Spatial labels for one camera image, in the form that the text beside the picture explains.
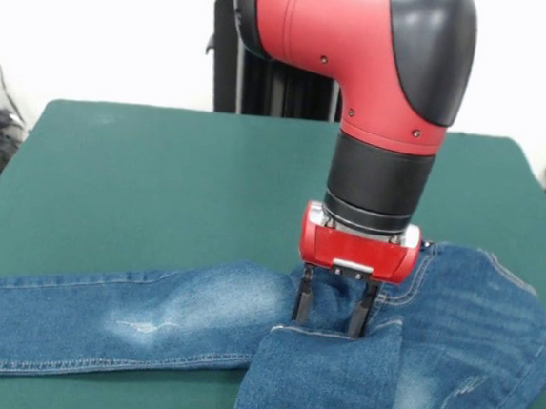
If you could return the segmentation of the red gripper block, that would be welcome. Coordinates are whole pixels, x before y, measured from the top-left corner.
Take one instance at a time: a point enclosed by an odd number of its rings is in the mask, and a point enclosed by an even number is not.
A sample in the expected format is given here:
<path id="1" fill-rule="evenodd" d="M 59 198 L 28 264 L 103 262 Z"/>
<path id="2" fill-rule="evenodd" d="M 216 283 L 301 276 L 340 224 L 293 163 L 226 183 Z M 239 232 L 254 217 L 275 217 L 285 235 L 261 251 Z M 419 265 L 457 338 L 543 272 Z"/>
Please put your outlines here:
<path id="1" fill-rule="evenodd" d="M 414 224 L 397 235 L 371 235 L 340 224 L 328 214 L 323 203 L 310 201 L 304 211 L 299 238 L 298 251 L 305 264 L 292 322 L 300 325 L 307 322 L 313 298 L 314 267 L 320 267 L 357 280 L 374 279 L 367 281 L 347 328 L 348 337 L 363 337 L 382 286 L 379 281 L 402 283 L 413 270 L 421 244 L 421 230 Z"/>

